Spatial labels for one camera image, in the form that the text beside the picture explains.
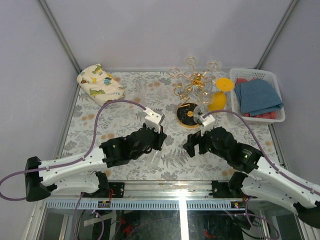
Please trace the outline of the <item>gold wine glass rack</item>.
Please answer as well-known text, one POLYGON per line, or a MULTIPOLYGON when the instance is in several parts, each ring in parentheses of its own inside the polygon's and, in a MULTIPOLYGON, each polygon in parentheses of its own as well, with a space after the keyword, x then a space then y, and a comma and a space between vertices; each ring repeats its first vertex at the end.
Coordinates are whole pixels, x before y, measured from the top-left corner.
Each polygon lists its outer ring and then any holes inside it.
POLYGON ((168 74, 172 78, 181 80, 181 83, 173 89, 173 93, 180 100, 175 112, 177 122, 188 129, 198 127, 194 111, 200 104, 208 103, 205 98, 209 93, 205 88, 213 83, 207 78, 208 71, 199 72, 192 69, 181 72, 178 68, 173 67, 168 74))

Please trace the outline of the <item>tall clear flute glass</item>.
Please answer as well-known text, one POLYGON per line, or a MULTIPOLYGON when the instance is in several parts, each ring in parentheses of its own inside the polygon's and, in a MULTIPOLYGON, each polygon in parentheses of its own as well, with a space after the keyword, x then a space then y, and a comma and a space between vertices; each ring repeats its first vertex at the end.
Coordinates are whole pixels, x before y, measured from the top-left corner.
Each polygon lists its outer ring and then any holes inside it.
POLYGON ((156 169, 160 163, 162 152, 160 150, 156 150, 148 164, 149 169, 156 169))

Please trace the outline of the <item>yellow plastic goblet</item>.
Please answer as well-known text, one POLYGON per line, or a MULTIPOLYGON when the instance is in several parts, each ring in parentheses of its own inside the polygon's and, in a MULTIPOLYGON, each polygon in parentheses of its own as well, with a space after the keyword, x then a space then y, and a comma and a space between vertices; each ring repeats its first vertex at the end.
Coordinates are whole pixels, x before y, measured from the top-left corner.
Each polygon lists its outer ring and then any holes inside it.
POLYGON ((210 112, 225 108, 227 104, 226 92, 233 90, 235 85, 229 78, 221 77, 215 81, 215 86, 218 91, 213 94, 212 102, 208 105, 210 112))

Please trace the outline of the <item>short clear wine glass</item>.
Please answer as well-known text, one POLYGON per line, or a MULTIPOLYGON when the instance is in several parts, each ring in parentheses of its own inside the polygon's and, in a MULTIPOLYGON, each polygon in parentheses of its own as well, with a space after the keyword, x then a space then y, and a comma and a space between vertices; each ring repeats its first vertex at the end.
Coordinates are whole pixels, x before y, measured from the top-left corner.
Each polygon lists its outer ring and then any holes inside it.
POLYGON ((190 78, 191 76, 193 76, 196 73, 195 66, 196 66, 197 62, 198 62, 198 60, 194 56, 188 56, 185 59, 185 63, 188 65, 188 71, 187 71, 187 74, 186 74, 186 76, 188 78, 190 78))

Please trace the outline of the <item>slim clear champagne flute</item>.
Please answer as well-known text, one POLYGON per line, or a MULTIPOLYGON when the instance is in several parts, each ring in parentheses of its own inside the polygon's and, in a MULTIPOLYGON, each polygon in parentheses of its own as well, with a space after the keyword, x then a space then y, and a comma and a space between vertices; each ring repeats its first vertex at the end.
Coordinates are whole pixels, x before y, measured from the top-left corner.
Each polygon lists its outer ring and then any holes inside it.
POLYGON ((209 60, 207 63, 208 76, 205 80, 205 91, 209 94, 212 93, 213 83, 217 77, 216 72, 220 71, 222 68, 222 63, 219 60, 209 60))

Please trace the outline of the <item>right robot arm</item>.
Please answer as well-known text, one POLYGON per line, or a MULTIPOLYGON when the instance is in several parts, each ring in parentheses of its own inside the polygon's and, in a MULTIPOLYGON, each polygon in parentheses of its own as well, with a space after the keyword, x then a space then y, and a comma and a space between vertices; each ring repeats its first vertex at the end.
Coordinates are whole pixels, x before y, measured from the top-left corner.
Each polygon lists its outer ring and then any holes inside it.
POLYGON ((238 142, 223 127, 206 133, 190 134, 183 148, 194 157, 195 146, 199 154, 214 154, 236 172, 228 182, 228 192, 233 197, 251 196, 279 205, 311 227, 320 227, 320 186, 307 181, 269 161, 263 153, 238 142))

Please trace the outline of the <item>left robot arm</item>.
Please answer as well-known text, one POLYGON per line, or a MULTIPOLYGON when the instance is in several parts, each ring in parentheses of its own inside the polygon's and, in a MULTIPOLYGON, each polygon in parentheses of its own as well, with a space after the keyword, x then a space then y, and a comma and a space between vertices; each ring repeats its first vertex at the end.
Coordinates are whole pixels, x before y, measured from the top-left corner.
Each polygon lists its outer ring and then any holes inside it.
POLYGON ((146 126, 127 136, 109 139, 89 154, 72 155, 57 160, 30 157, 24 175, 27 202, 44 200, 58 194, 106 197, 110 186, 106 168, 128 164, 152 150, 160 151, 167 135, 146 126))

